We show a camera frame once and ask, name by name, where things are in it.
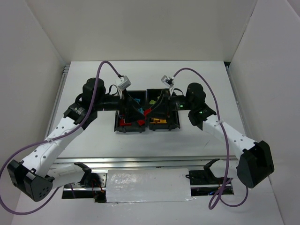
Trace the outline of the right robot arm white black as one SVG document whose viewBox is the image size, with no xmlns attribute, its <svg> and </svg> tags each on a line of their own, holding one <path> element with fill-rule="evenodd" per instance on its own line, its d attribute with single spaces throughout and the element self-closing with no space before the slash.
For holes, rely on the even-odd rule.
<svg viewBox="0 0 300 225">
<path fill-rule="evenodd" d="M 254 188 L 274 171 L 270 146 L 257 142 L 222 122 L 217 113 L 205 103 L 203 86 L 193 82 L 181 96 L 171 96 L 163 90 L 158 100 L 144 113 L 147 119 L 167 119 L 173 112 L 188 110 L 191 124 L 226 144 L 238 159 L 238 179 L 247 187 Z"/>
</svg>

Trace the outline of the red flower lego brick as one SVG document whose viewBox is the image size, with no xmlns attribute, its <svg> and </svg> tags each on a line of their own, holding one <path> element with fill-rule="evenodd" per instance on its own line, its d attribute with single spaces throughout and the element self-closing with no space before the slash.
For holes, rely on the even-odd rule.
<svg viewBox="0 0 300 225">
<path fill-rule="evenodd" d="M 124 127 L 124 126 L 131 126 L 132 123 L 127 123 L 123 119 L 119 120 L 119 126 Z"/>
</svg>

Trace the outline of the red teal green lego stack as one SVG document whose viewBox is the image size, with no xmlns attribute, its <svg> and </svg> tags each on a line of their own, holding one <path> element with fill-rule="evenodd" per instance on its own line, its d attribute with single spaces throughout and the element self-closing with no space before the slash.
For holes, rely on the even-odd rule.
<svg viewBox="0 0 300 225">
<path fill-rule="evenodd" d="M 143 114 L 145 117 L 147 117 L 149 115 L 149 113 L 151 112 L 151 108 L 148 108 L 146 110 L 143 110 L 142 108 L 138 109 L 138 112 L 140 112 L 141 114 Z"/>
</svg>

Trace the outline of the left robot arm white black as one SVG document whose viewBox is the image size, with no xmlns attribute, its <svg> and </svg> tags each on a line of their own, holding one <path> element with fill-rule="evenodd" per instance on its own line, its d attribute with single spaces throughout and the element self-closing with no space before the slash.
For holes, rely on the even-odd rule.
<svg viewBox="0 0 300 225">
<path fill-rule="evenodd" d="M 15 187 L 33 201 L 43 200 L 52 189 L 68 183 L 87 186 L 91 183 L 92 171 L 82 162 L 75 162 L 61 168 L 53 163 L 65 148 L 79 136 L 97 117 L 99 111 L 127 109 L 138 120 L 144 115 L 138 111 L 138 104 L 127 94 L 131 85 L 127 76 L 116 79 L 118 95 L 106 93 L 104 81 L 90 78 L 82 87 L 75 102 L 64 112 L 56 128 L 21 161 L 12 160 L 7 165 Z"/>
</svg>

